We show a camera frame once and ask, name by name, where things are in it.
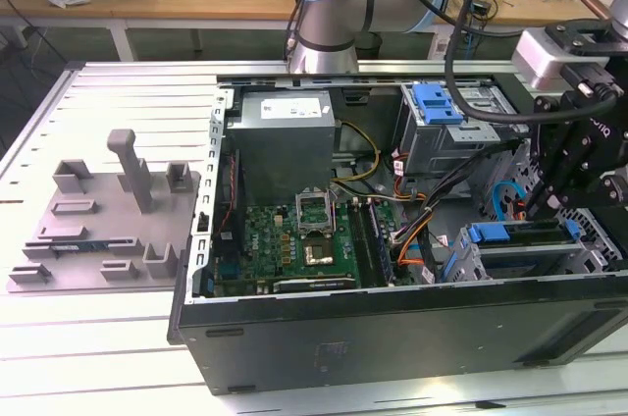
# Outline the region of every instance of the wooden desk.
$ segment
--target wooden desk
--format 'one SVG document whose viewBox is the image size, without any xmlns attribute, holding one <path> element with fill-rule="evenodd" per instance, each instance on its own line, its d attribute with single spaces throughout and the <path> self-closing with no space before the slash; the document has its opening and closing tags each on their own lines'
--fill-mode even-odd
<svg viewBox="0 0 628 416">
<path fill-rule="evenodd" d="M 448 13 L 457 15 L 461 0 L 450 0 Z M 490 27 L 499 30 L 543 26 L 552 22 L 582 19 L 593 15 L 578 1 L 497 0 L 499 12 Z M 246 28 L 283 29 L 293 0 L 91 0 L 84 6 L 59 9 L 45 0 L 13 0 L 36 26 L 106 27 L 113 36 L 122 61 L 134 60 L 127 29 L 138 28 Z M 8 33 L 24 22 L 4 0 L 0 0 L 0 26 Z M 443 39 L 451 27 L 436 19 L 431 28 Z M 15 41 L 25 45 L 20 32 Z M 195 47 L 198 32 L 192 33 Z"/>
</svg>

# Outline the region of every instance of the cpu socket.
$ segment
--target cpu socket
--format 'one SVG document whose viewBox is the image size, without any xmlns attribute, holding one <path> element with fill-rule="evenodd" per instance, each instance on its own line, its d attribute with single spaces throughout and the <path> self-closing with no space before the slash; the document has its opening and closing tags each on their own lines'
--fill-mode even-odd
<svg viewBox="0 0 628 416">
<path fill-rule="evenodd" d="M 306 266 L 331 266 L 334 264 L 334 240 L 320 233 L 312 233 L 302 240 Z"/>
</svg>

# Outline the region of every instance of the blue latch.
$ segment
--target blue latch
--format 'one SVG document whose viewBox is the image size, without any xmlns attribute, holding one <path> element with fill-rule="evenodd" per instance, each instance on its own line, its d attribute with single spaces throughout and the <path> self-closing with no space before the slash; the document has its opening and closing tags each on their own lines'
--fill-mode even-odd
<svg viewBox="0 0 628 416">
<path fill-rule="evenodd" d="M 427 125 L 462 123 L 462 116 L 451 106 L 451 98 L 439 84 L 413 84 L 412 92 Z"/>
<path fill-rule="evenodd" d="M 571 238 L 574 241 L 577 241 L 578 239 L 580 239 L 580 236 L 581 236 L 580 227 L 575 221 L 565 220 L 564 225 L 565 225 L 565 228 L 567 229 L 567 232 L 571 234 Z"/>
<path fill-rule="evenodd" d="M 473 242 L 510 241 L 510 234 L 501 223 L 476 223 L 467 231 Z"/>
<path fill-rule="evenodd" d="M 455 264 L 455 261 L 458 259 L 458 255 L 454 252 L 453 254 L 451 254 L 451 257 L 449 257 L 449 261 L 446 263 L 445 268 L 443 269 L 443 273 L 441 274 L 441 282 L 444 282 L 447 278 L 447 276 L 449 275 L 449 272 L 451 272 L 451 268 L 453 267 L 453 264 Z"/>
</svg>

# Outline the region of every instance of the yellow wire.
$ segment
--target yellow wire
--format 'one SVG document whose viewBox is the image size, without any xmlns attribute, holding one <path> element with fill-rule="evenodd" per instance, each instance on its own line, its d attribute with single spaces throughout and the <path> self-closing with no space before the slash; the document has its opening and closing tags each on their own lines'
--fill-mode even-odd
<svg viewBox="0 0 628 416">
<path fill-rule="evenodd" d="M 375 162 L 373 163 L 373 166 L 371 167 L 371 169 L 369 169 L 365 173 L 358 174 L 355 176 L 349 176 L 348 178 L 332 178 L 332 181 L 351 182 L 351 181 L 359 181 L 360 179 L 369 177 L 371 174 L 377 171 L 377 168 L 380 165 L 380 150 L 377 149 L 377 146 L 375 145 L 375 142 L 371 139 L 371 137 L 368 134 L 366 134 L 362 129 L 360 129 L 358 126 L 354 125 L 352 122 L 346 122 L 344 120 L 340 120 L 340 124 L 347 125 L 348 127 L 352 127 L 354 130 L 356 130 L 358 133 L 364 136 L 364 139 L 366 139 L 369 142 L 369 144 L 373 147 L 373 151 L 375 152 Z"/>
</svg>

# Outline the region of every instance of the desk leg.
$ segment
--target desk leg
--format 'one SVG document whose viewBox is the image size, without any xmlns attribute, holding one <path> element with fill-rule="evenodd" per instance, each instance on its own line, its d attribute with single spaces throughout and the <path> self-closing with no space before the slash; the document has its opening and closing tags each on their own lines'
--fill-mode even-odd
<svg viewBox="0 0 628 416">
<path fill-rule="evenodd" d="M 127 35 L 127 27 L 122 23 L 115 24 L 109 27 L 109 31 L 111 31 L 111 36 L 114 39 L 120 61 L 137 61 L 135 50 Z"/>
<path fill-rule="evenodd" d="M 428 60 L 444 60 L 451 40 L 453 26 L 434 26 L 434 36 L 428 53 Z"/>
<path fill-rule="evenodd" d="M 189 31 L 189 36 L 192 39 L 194 52 L 203 51 L 203 41 L 200 38 L 200 30 L 198 28 L 193 28 Z"/>
<path fill-rule="evenodd" d="M 6 36 L 17 48 L 26 48 L 28 46 L 20 26 L 0 26 L 0 31 L 2 31 L 1 34 Z"/>
</svg>

